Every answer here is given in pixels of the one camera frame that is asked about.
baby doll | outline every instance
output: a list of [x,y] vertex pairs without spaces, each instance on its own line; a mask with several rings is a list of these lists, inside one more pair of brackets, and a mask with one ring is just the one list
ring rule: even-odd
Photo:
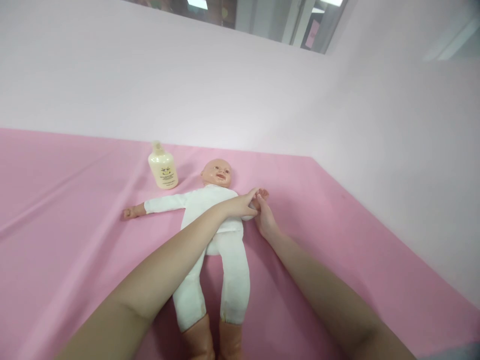
[[[185,228],[207,209],[234,198],[230,190],[232,168],[228,162],[215,159],[200,173],[204,188],[185,194],[164,196],[145,201],[123,211],[124,219],[185,209],[181,228]],[[264,199],[268,191],[260,189]],[[254,199],[250,207],[260,210]],[[250,220],[252,216],[242,217]],[[178,326],[191,359],[215,359],[210,332],[210,320],[200,286],[200,270],[205,254],[220,255],[223,263],[223,286],[220,303],[220,356],[219,359],[241,359],[242,323],[250,297],[250,271],[243,244],[244,227],[239,217],[226,219],[203,251],[196,264],[173,294]]]

lotion bottle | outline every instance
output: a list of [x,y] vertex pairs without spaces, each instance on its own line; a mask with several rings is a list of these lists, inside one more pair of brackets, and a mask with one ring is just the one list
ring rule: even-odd
[[152,153],[148,156],[148,164],[156,184],[160,189],[173,189],[179,183],[174,157],[166,152],[159,141],[151,143]]

bottle label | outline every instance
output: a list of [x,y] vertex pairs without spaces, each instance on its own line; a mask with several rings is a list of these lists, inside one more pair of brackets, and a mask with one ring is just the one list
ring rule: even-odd
[[175,182],[175,173],[172,172],[172,169],[170,169],[170,167],[162,167],[161,174],[163,176],[160,176],[160,179],[164,185],[171,185]]

white onesie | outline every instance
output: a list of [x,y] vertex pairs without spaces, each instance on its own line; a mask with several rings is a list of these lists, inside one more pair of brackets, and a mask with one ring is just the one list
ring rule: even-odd
[[[238,194],[225,187],[209,184],[204,188],[145,201],[147,214],[185,209],[181,228],[185,228],[212,206],[232,199]],[[207,313],[200,286],[200,270],[207,255],[221,255],[223,286],[221,289],[220,317],[231,324],[242,324],[250,297],[250,271],[243,244],[242,220],[253,216],[229,217],[218,228],[185,280],[173,294],[180,331],[189,329]]]

person's right hand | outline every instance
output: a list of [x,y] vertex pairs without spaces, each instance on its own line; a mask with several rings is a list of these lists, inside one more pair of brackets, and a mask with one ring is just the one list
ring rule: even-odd
[[255,217],[256,227],[260,235],[267,240],[280,236],[282,232],[267,201],[259,193],[255,194],[255,197],[260,205],[260,213]]

